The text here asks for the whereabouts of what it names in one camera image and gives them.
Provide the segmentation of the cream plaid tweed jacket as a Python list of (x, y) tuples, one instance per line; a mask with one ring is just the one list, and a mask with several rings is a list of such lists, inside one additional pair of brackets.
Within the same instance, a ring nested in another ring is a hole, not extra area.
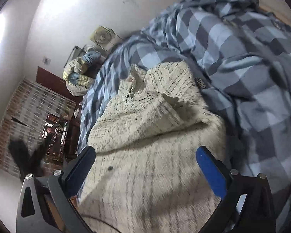
[(131, 65), (90, 131), (78, 211), (93, 232), (198, 232), (220, 200), (196, 150), (224, 160), (225, 140), (185, 61)]

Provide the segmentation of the pile of crumpled clothes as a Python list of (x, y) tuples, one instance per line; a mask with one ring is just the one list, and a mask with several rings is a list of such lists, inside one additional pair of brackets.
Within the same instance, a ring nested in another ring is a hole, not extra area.
[(76, 57), (64, 66), (62, 78), (72, 96), (83, 96), (94, 83), (94, 78), (86, 75), (89, 68), (93, 68), (100, 60), (101, 54), (90, 50), (83, 56)]

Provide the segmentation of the dark wooden dresser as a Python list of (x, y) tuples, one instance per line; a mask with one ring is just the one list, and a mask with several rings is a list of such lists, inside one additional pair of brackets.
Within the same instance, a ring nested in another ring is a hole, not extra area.
[(52, 140), (46, 150), (45, 160), (49, 163), (61, 165), (75, 159), (77, 156), (78, 139), (80, 135), (81, 104), (77, 104), (74, 111), (60, 115), (60, 124), (63, 127), (61, 136)]

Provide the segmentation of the colourful box on dresser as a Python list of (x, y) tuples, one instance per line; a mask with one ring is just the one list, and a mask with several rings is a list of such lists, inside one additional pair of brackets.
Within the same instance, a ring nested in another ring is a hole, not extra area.
[(42, 132), (42, 138), (46, 138), (48, 134), (53, 134), (53, 140), (55, 140), (57, 136), (62, 135), (62, 132), (63, 127), (60, 124), (60, 118), (56, 115), (48, 113)]

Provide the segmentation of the patterned window curtain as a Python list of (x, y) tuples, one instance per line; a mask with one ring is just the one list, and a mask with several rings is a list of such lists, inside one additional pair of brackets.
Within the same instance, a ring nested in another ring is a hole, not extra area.
[(24, 78), (13, 93), (0, 124), (0, 169), (19, 177), (19, 169), (8, 151), (11, 138), (23, 139), (32, 153), (42, 142), (48, 114), (71, 117), (75, 106), (73, 100)]

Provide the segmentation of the dark wooden door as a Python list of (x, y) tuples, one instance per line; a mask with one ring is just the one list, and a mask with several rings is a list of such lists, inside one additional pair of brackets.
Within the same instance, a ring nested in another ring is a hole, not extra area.
[(39, 66), (36, 75), (36, 82), (48, 88), (49, 90), (52, 90), (55, 93), (60, 94), (63, 97), (73, 100), (77, 104), (79, 104), (82, 101), (81, 96), (76, 97), (71, 95), (71, 93), (68, 91), (66, 87), (66, 81)]

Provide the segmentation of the blue checkered duvet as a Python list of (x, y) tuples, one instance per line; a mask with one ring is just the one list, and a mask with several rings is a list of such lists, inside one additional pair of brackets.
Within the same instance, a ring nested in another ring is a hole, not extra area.
[(185, 60), (227, 127), (228, 164), (266, 174), (278, 232), (291, 230), (291, 27), (258, 0), (181, 0), (108, 56), (82, 107), (78, 150), (131, 64)]

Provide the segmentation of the beige box fan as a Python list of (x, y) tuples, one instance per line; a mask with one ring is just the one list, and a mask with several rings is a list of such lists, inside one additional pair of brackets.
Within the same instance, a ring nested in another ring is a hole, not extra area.
[(110, 45), (115, 45), (122, 41), (122, 38), (115, 34), (111, 28), (99, 26), (90, 36), (90, 41), (103, 48), (107, 48)]

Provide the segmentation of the white wall switch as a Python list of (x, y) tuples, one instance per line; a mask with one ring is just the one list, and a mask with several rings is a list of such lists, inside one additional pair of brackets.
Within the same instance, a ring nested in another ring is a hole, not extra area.
[(49, 65), (50, 64), (50, 59), (49, 58), (44, 57), (42, 61), (43, 61), (43, 63), (45, 65)]

